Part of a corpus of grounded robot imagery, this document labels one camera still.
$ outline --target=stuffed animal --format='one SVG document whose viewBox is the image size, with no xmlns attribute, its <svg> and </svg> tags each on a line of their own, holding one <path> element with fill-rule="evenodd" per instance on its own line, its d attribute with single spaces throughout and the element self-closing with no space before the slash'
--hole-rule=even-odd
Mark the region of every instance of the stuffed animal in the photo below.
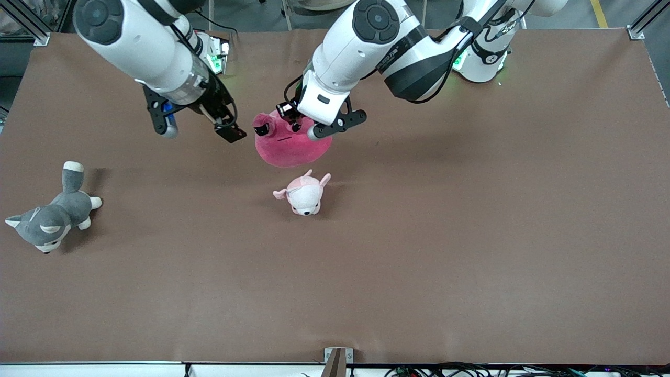
<svg viewBox="0 0 670 377">
<path fill-rule="evenodd" d="M 309 164 L 323 156 L 332 138 L 312 141 L 307 131 L 314 125 L 308 117 L 299 123 L 290 124 L 284 121 L 275 110 L 268 114 L 258 114 L 253 120 L 256 132 L 256 151 L 270 165 L 278 168 L 292 168 Z"/>
<path fill-rule="evenodd" d="M 6 218 L 5 222 L 39 251 L 49 254 L 60 246 L 72 227 L 90 227 L 88 214 L 103 205 L 102 199 L 90 197 L 79 189 L 84 182 L 84 166 L 67 161 L 63 165 L 63 192 L 43 207 L 23 215 Z"/>
<path fill-rule="evenodd" d="M 311 175 L 312 169 L 292 180 L 282 191 L 274 191 L 275 198 L 288 200 L 296 215 L 316 215 L 321 210 L 321 196 L 324 194 L 326 183 L 330 180 L 330 174 L 326 174 L 321 181 Z"/>
</svg>

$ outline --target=red plush toy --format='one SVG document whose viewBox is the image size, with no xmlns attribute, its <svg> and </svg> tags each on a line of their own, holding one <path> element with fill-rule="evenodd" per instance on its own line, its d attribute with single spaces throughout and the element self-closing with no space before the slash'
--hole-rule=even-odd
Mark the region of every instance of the red plush toy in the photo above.
<svg viewBox="0 0 670 377">
<path fill-rule="evenodd" d="M 311 141 L 307 131 L 313 125 L 314 121 L 308 117 L 292 125 L 280 118 L 276 110 L 269 115 L 260 113 L 253 120 L 256 151 L 265 162 L 279 168 L 314 162 L 326 153 L 332 138 Z"/>
</svg>

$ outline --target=metal frame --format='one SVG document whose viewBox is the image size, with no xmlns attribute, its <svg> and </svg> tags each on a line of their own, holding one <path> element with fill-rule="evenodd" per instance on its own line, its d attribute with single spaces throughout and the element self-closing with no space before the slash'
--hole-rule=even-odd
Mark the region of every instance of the metal frame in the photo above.
<svg viewBox="0 0 670 377">
<path fill-rule="evenodd" d="M 670 0 L 655 0 L 631 25 L 626 26 L 631 40 L 643 40 L 643 30 L 670 5 Z"/>
<path fill-rule="evenodd" d="M 0 0 L 0 8 L 35 38 L 35 46 L 46 46 L 49 43 L 49 37 L 53 30 L 23 1 Z"/>
</svg>

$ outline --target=metal bracket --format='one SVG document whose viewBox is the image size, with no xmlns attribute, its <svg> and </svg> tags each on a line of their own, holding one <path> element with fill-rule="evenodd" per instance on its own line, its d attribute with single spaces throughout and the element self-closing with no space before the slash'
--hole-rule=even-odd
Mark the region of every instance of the metal bracket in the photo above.
<svg viewBox="0 0 670 377">
<path fill-rule="evenodd" d="M 51 32 L 46 33 L 46 39 L 45 40 L 35 40 L 33 43 L 33 46 L 35 47 L 44 47 L 49 44 L 49 39 L 51 39 Z"/>
<path fill-rule="evenodd" d="M 630 38 L 630 40 L 643 40 L 645 38 L 645 33 L 639 32 L 638 34 L 636 34 L 635 32 L 633 32 L 631 25 L 626 26 L 626 31 L 628 32 L 628 37 Z"/>
<path fill-rule="evenodd" d="M 328 347 L 324 348 L 324 363 L 328 363 L 328 358 L 330 354 L 336 349 L 341 349 L 344 351 L 344 361 L 346 364 L 352 364 L 354 362 L 354 349 L 349 347 Z"/>
</svg>

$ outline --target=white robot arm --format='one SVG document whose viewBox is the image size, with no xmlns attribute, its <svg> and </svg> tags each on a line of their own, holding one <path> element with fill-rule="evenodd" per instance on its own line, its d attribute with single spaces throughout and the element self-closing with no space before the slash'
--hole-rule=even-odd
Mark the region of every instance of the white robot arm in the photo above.
<svg viewBox="0 0 670 377">
<path fill-rule="evenodd" d="M 567 0 L 540 1 L 560 9 Z M 316 48 L 296 96 L 285 98 L 277 109 L 286 120 L 303 115 L 314 119 L 317 124 L 310 130 L 314 140 L 346 131 L 366 119 L 364 111 L 351 111 L 350 91 L 374 71 L 384 76 L 394 96 L 412 103 L 426 102 L 441 89 L 454 61 L 496 15 L 530 7 L 534 2 L 465 0 L 462 17 L 433 38 L 404 0 L 358 0 Z M 340 111 L 343 103 L 347 113 Z"/>
<path fill-rule="evenodd" d="M 567 0 L 509 0 L 454 63 L 454 70 L 473 83 L 485 83 L 503 69 L 508 47 L 526 14 L 551 17 Z"/>
<path fill-rule="evenodd" d="M 105 60 L 144 86 L 155 131 L 177 134 L 172 115 L 185 107 L 202 113 L 228 142 L 246 136 L 236 124 L 230 93 L 208 62 L 213 41 L 186 16 L 204 0 L 78 0 L 77 34 Z"/>
</svg>

